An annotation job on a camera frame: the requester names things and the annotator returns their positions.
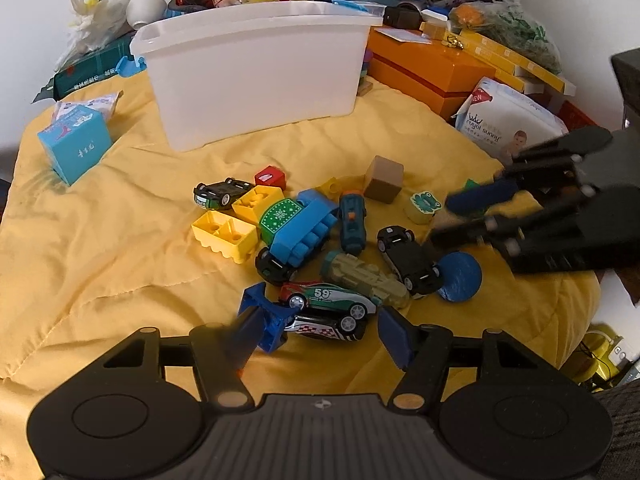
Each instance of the brown block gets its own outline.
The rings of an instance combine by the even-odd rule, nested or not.
[[[376,155],[364,179],[364,196],[391,204],[402,190],[404,166]]]

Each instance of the red lego block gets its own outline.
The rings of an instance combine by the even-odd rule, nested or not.
[[[287,189],[287,177],[282,170],[274,166],[267,166],[255,176],[255,185],[279,187],[284,191]]]

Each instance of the white wall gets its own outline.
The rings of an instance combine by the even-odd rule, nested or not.
[[[609,57],[640,46],[640,0],[518,0],[560,49],[572,101],[610,129],[622,124],[622,96]]]
[[[52,100],[31,105],[53,76],[71,20],[68,0],[0,0],[0,178],[11,180],[20,135]]]

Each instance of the orange box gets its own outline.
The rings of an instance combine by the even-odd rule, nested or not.
[[[495,76],[487,63],[441,43],[403,43],[374,29],[367,48],[373,51],[368,75],[425,103],[444,119],[458,111],[483,77]]]
[[[400,42],[373,29],[367,48],[378,60],[388,60],[444,93],[466,92],[469,95],[483,77],[495,75],[495,69],[486,63],[438,42]]]

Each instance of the black toy car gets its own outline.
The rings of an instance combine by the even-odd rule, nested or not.
[[[413,298],[433,294],[444,285],[414,232],[398,225],[385,227],[378,232],[378,249]]]
[[[262,248],[255,257],[255,268],[265,282],[274,286],[282,286],[290,282],[297,271],[294,267],[274,258],[268,247]]]
[[[225,210],[253,188],[253,184],[228,178],[217,184],[198,184],[193,189],[193,198],[204,209]]]

